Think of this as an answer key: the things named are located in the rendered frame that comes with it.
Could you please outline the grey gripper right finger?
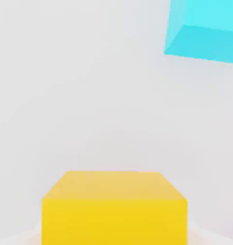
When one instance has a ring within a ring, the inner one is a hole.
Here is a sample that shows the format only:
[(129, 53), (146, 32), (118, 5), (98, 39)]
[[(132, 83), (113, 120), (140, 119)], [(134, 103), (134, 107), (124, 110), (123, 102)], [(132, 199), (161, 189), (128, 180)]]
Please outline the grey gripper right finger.
[(233, 240), (201, 229), (193, 221), (188, 221), (187, 245), (233, 245)]

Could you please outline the small yellow cube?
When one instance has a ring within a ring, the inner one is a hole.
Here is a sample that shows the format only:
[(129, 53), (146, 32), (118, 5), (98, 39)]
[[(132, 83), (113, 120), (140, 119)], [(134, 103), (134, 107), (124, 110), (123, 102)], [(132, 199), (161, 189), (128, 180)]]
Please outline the small yellow cube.
[(157, 172), (69, 171), (42, 200), (41, 245), (187, 245), (187, 200)]

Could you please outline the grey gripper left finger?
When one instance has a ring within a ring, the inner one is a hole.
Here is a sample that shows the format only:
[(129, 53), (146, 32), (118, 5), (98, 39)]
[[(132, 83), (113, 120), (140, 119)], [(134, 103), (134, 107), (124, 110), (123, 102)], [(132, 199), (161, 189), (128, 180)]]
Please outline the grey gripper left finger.
[(41, 223), (33, 229), (1, 240), (1, 245), (41, 245)]

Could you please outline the small cyan cube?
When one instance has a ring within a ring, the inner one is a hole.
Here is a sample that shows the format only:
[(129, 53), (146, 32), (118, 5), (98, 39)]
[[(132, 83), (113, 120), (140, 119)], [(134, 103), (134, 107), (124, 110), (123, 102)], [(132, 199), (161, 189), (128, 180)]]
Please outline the small cyan cube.
[(233, 63), (233, 0), (170, 0), (164, 53)]

